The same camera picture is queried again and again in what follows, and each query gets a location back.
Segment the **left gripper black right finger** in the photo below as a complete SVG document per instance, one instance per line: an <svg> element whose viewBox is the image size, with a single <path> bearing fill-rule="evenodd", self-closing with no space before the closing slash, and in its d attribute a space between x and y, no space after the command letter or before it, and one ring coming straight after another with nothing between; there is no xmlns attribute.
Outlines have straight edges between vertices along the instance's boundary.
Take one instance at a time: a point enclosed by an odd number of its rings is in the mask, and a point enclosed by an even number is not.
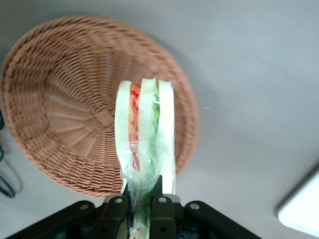
<svg viewBox="0 0 319 239"><path fill-rule="evenodd" d="M176 239L174 204L169 195L162 193L160 175L151 192L150 239Z"/></svg>

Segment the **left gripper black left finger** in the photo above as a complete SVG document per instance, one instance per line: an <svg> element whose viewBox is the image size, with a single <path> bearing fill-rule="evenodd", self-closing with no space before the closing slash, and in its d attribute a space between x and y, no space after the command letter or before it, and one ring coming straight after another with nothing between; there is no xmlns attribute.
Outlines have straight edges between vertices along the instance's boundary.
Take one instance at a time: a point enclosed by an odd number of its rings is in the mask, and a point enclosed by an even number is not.
<svg viewBox="0 0 319 239"><path fill-rule="evenodd" d="M127 239L130 226L130 198L127 187L107 196L97 209L98 217L93 226L95 239Z"/></svg>

